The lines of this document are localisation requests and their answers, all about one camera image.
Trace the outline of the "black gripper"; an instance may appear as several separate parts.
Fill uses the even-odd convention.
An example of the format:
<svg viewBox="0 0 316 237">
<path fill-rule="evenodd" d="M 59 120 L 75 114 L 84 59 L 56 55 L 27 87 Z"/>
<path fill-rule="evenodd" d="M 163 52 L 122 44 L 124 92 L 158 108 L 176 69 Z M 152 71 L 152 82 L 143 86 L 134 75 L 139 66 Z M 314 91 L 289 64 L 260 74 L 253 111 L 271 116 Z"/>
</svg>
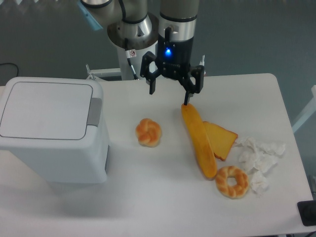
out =
<svg viewBox="0 0 316 237">
<path fill-rule="evenodd" d="M 184 105 L 188 105 L 194 94 L 199 94 L 204 84 L 204 66 L 190 66 L 190 59 L 194 38 L 174 41 L 174 32 L 169 26 L 164 35 L 158 36 L 157 56 L 151 51 L 142 57 L 140 76 L 146 79 L 149 85 L 149 94 L 156 90 L 156 78 L 160 75 L 178 80 L 185 90 Z M 150 71 L 150 65 L 154 63 L 157 68 Z"/>
</svg>

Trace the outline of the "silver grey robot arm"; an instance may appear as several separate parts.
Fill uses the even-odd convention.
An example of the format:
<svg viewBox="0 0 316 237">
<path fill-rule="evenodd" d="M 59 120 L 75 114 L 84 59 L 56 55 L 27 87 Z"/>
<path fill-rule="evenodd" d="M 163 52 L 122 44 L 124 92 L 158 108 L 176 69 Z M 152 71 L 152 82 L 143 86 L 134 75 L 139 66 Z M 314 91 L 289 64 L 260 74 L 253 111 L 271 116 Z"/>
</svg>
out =
<svg viewBox="0 0 316 237">
<path fill-rule="evenodd" d="M 183 86 L 185 105 L 200 93 L 204 64 L 191 64 L 197 0 L 162 0 L 159 16 L 145 0 L 81 0 L 79 7 L 92 26 L 107 31 L 118 54 L 117 70 L 90 70 L 91 78 L 145 79 L 150 94 L 158 77 L 169 78 Z"/>
</svg>

